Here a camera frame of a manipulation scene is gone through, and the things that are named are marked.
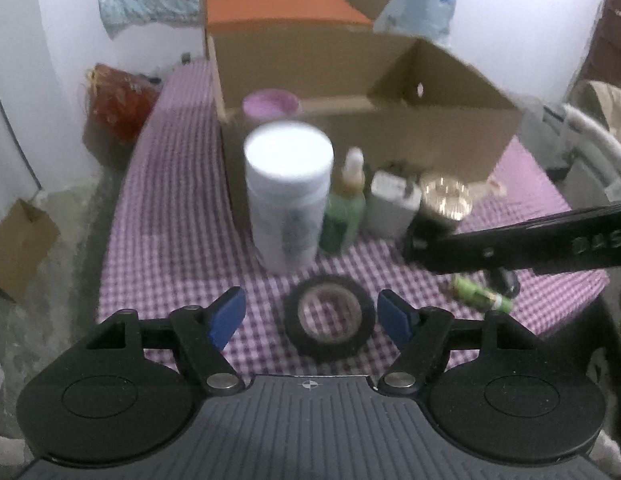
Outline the green glue stick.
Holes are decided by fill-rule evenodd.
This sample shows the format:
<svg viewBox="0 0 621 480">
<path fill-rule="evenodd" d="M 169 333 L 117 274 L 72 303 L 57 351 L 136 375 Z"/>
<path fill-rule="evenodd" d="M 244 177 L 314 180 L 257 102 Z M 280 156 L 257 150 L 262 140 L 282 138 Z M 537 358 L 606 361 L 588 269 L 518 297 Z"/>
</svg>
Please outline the green glue stick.
<svg viewBox="0 0 621 480">
<path fill-rule="evenodd" d="M 456 275 L 452 281 L 455 296 L 468 306 L 480 311 L 501 311 L 510 313 L 513 310 L 511 299 L 493 289 L 484 287 L 470 278 Z"/>
</svg>

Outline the black tape roll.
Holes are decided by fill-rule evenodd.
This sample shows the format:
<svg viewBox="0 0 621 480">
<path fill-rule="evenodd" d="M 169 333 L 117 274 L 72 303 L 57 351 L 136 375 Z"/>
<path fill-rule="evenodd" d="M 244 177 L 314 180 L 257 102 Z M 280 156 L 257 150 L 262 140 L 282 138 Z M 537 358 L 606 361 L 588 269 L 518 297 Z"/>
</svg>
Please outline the black tape roll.
<svg viewBox="0 0 621 480">
<path fill-rule="evenodd" d="M 303 318 L 306 299 L 320 294 L 343 298 L 355 314 L 356 327 L 337 338 L 314 335 Z M 373 298 L 354 280 L 342 275 L 319 274 L 297 284 L 283 300 L 286 336 L 300 356 L 318 363 L 335 362 L 356 356 L 375 330 L 377 311 Z"/>
</svg>

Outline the white power adapter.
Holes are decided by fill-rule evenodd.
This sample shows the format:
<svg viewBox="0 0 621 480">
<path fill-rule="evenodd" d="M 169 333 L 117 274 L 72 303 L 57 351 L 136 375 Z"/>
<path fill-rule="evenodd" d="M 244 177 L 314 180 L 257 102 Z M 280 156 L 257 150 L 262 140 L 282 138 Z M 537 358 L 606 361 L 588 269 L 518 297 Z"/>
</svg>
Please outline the white power adapter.
<svg viewBox="0 0 621 480">
<path fill-rule="evenodd" d="M 367 198 L 364 228 L 384 240 L 401 238 L 421 205 L 422 192 L 414 179 L 378 170 Z"/>
</svg>

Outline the green dropper bottle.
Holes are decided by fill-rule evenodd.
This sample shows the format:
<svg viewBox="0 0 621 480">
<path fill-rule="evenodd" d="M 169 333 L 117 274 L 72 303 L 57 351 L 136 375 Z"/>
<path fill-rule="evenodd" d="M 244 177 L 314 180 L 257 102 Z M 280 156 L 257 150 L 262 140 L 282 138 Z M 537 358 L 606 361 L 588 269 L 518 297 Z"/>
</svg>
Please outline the green dropper bottle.
<svg viewBox="0 0 621 480">
<path fill-rule="evenodd" d="M 360 148 L 349 148 L 342 167 L 331 181 L 319 247 L 328 255 L 349 248 L 361 226 L 366 209 L 365 159 Z"/>
</svg>

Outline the gold lid cosmetic jar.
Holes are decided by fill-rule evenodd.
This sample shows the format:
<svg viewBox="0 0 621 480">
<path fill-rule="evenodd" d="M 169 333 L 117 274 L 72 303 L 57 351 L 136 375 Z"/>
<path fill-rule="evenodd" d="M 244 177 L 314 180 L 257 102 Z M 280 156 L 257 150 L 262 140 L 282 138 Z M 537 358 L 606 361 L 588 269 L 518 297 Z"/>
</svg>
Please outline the gold lid cosmetic jar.
<svg viewBox="0 0 621 480">
<path fill-rule="evenodd" d="M 457 229 L 473 209 L 469 186 L 452 176 L 427 171 L 419 181 L 420 208 L 411 225 L 418 240 L 434 240 Z"/>
</svg>

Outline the white pill bottle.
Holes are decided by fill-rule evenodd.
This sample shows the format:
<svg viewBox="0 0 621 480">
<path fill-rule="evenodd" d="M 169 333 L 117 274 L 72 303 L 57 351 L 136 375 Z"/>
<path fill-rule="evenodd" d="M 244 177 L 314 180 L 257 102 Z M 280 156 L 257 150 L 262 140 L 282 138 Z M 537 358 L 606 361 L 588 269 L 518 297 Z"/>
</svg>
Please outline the white pill bottle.
<svg viewBox="0 0 621 480">
<path fill-rule="evenodd" d="M 305 122 L 268 122 L 243 145 L 252 240 L 270 273 L 311 266 L 323 227 L 335 151 Z"/>
</svg>

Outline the pink plastic lid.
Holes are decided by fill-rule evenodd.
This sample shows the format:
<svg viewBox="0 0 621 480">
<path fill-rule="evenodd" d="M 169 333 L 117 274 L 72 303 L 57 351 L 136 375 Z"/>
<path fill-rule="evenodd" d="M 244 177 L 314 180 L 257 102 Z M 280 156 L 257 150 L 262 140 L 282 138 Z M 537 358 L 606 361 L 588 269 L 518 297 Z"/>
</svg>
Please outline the pink plastic lid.
<svg viewBox="0 0 621 480">
<path fill-rule="evenodd" d="M 244 116 L 258 122 L 297 115 L 301 107 L 297 96 L 281 89 L 256 90 L 242 100 Z"/>
</svg>

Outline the purple checkered tablecloth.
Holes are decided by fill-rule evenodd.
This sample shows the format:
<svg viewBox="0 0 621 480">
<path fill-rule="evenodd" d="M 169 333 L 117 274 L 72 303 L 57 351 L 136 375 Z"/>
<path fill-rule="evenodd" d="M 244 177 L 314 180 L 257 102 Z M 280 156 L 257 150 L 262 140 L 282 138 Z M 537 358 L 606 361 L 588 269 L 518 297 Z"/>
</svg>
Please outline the purple checkered tablecloth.
<svg viewBox="0 0 621 480">
<path fill-rule="evenodd" d="M 493 173 L 506 196 L 490 196 L 460 231 L 508 226 L 568 210 L 529 151 L 513 138 Z M 338 257 L 318 257 L 306 272 L 270 275 L 248 235 L 234 229 L 216 120 L 212 70 L 196 61 L 175 70 L 140 134 L 128 166 L 103 266 L 98 321 L 120 309 L 166 318 L 175 309 L 207 307 L 228 288 L 245 291 L 245 318 L 224 349 L 244 377 L 271 375 L 380 376 L 399 353 L 384 330 L 352 359 L 317 364 L 300 356 L 282 327 L 282 298 L 314 274 L 345 275 L 377 299 L 393 289 L 412 306 L 435 306 L 456 318 L 479 312 L 442 294 L 450 276 L 395 260 L 393 244 L 361 236 Z M 570 323 L 609 284 L 606 271 L 535 275 L 519 271 L 513 316 L 536 335 Z"/>
</svg>

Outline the beige woven cushion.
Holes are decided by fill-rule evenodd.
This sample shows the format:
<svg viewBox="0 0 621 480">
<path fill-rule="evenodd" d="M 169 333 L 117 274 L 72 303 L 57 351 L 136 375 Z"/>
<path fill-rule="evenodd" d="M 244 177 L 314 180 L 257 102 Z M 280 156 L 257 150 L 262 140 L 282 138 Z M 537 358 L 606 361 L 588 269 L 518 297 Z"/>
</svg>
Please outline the beige woven cushion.
<svg viewBox="0 0 621 480">
<path fill-rule="evenodd" d="M 574 87 L 570 103 L 599 122 L 621 144 L 621 87 L 582 80 Z"/>
</svg>

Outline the small cardboard box on floor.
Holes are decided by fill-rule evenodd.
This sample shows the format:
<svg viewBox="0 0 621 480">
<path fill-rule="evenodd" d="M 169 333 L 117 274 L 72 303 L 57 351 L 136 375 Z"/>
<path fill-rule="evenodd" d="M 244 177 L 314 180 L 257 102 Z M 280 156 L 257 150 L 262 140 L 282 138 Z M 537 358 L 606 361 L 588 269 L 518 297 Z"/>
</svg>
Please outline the small cardboard box on floor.
<svg viewBox="0 0 621 480">
<path fill-rule="evenodd" d="M 0 222 L 0 292 L 20 301 L 60 235 L 43 210 L 17 200 Z"/>
</svg>

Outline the open brown cardboard box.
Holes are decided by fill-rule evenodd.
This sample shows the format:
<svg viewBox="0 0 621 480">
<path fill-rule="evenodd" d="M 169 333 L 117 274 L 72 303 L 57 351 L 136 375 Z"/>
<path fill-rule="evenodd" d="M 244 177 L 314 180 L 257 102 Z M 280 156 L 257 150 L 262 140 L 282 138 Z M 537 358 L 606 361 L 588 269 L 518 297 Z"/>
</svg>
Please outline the open brown cardboard box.
<svg viewBox="0 0 621 480">
<path fill-rule="evenodd" d="M 207 39 L 231 214 L 248 226 L 242 112 L 255 91 L 286 90 L 298 119 L 351 146 L 371 169 L 406 162 L 467 183 L 486 180 L 522 112 L 475 68 L 423 38 L 340 27 L 273 27 Z"/>
</svg>

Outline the red gift bag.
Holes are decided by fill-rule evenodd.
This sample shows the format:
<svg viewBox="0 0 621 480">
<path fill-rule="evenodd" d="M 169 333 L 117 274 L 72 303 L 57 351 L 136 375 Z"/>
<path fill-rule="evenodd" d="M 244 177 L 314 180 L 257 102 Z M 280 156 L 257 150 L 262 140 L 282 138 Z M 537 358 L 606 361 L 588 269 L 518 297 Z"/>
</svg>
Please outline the red gift bag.
<svg viewBox="0 0 621 480">
<path fill-rule="evenodd" d="M 158 88 L 147 78 L 101 63 L 88 70 L 86 77 L 90 117 L 118 142 L 134 144 L 158 101 Z"/>
</svg>

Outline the orange Philips box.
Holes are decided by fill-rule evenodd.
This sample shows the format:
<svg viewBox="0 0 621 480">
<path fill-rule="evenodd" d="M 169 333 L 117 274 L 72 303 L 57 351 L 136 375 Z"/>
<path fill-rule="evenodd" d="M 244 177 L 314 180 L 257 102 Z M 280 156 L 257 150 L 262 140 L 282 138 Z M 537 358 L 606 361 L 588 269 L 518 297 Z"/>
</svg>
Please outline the orange Philips box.
<svg viewBox="0 0 621 480">
<path fill-rule="evenodd" d="M 347 0 L 206 0 L 206 31 L 241 32 L 279 25 L 373 27 Z"/>
</svg>

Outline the white chair frame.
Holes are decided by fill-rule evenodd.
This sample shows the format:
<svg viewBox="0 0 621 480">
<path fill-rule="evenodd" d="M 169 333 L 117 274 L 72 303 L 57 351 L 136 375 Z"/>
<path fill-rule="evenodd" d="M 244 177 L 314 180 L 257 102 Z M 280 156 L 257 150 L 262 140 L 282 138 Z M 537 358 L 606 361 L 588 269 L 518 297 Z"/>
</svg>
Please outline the white chair frame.
<svg viewBox="0 0 621 480">
<path fill-rule="evenodd" d="M 573 209 L 621 202 L 621 142 L 597 120 L 569 104 L 544 106 L 557 134 L 560 193 Z"/>
</svg>

